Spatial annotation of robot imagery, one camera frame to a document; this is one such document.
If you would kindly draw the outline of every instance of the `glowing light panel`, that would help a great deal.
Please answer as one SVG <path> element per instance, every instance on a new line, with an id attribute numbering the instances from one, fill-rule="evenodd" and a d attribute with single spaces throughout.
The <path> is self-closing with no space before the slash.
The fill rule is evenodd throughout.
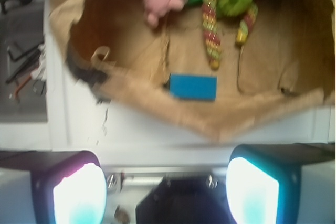
<path id="1" fill-rule="evenodd" d="M 276 223 L 279 182 L 242 157 L 226 173 L 230 211 L 238 224 Z"/>
<path id="2" fill-rule="evenodd" d="M 99 224 L 107 197 L 103 171 L 93 163 L 85 164 L 54 187 L 56 224 Z"/>

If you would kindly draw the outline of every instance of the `brown paper bag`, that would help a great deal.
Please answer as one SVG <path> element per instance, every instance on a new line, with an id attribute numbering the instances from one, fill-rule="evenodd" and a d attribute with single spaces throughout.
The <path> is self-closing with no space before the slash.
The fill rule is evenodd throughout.
<path id="1" fill-rule="evenodd" d="M 334 104 L 334 0 L 259 0 L 239 49 L 239 18 L 219 22 L 223 60 L 210 70 L 199 7 L 152 31 L 141 0 L 51 0 L 50 24 L 67 66 L 98 95 L 195 130 L 215 142 L 314 106 Z M 184 101 L 170 73 L 217 76 L 215 102 Z"/>

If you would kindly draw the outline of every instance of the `blue block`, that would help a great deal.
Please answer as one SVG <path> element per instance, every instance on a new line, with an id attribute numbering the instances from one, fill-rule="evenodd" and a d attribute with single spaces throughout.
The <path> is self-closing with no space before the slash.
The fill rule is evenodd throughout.
<path id="1" fill-rule="evenodd" d="M 209 100 L 216 99 L 217 77 L 171 74 L 169 93 L 180 99 Z"/>

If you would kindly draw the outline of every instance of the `white surface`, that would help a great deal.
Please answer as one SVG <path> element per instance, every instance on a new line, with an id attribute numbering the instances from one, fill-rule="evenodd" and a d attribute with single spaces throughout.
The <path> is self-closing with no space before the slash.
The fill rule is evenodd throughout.
<path id="1" fill-rule="evenodd" d="M 302 167 L 298 224 L 334 223 L 335 160 Z"/>

